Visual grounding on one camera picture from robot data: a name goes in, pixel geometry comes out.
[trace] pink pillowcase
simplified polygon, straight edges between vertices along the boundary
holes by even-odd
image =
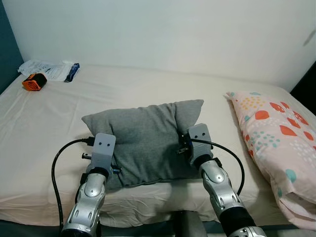
[[[316,228],[316,133],[285,101],[229,92],[248,152],[290,222]]]

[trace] bed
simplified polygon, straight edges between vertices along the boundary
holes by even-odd
[[[73,83],[48,82],[40,92],[24,90],[24,79],[20,75],[0,96],[0,219],[58,225],[51,163],[63,145],[91,135],[82,116],[114,108],[203,99],[197,122],[206,123],[212,140],[240,157],[246,175],[240,197],[256,224],[290,224],[279,210],[269,183],[248,155],[234,108],[225,96],[227,91],[260,90],[299,104],[284,89],[241,80],[92,65],[83,65]],[[302,110],[315,119],[303,106]],[[80,175],[88,165],[81,154],[89,151],[85,145],[73,145],[58,160],[56,180],[65,218],[73,207]],[[237,189],[241,179],[237,162],[221,150],[215,149],[214,154]],[[196,211],[203,221],[217,220],[201,180],[177,180],[108,192],[101,223],[136,227],[170,220],[178,210]]]

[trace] small gray pillow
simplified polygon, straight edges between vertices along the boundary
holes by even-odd
[[[203,100],[188,100],[133,109],[106,110],[82,117],[95,136],[116,136],[112,165],[122,172],[110,176],[107,189],[197,178],[183,155],[177,155],[179,133],[197,121]]]

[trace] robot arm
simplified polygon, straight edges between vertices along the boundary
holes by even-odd
[[[232,189],[227,172],[218,160],[213,159],[211,145],[191,142],[192,139],[211,141],[206,124],[190,127],[186,136],[186,143],[190,145],[191,151],[190,164],[199,170],[225,234],[228,237],[266,237],[263,230],[255,225],[239,196]]]
[[[100,236],[100,208],[105,198],[105,186],[112,173],[111,160],[116,138],[98,133],[95,137],[91,163],[84,183],[79,187],[76,204],[61,232],[61,237]]]

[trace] gray bracket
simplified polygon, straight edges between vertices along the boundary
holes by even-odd
[[[116,137],[110,134],[98,133],[95,136],[91,155],[91,163],[87,167],[87,173],[93,168],[100,167],[106,169],[111,175],[111,161],[114,152],[115,141]]]
[[[209,135],[207,125],[205,123],[199,123],[195,126],[189,127],[188,134],[191,139],[199,139],[204,141],[211,141],[211,136]],[[211,152],[211,145],[199,142],[192,142],[192,158],[190,160],[190,165],[193,165],[196,158],[208,154],[213,158],[213,153]]]

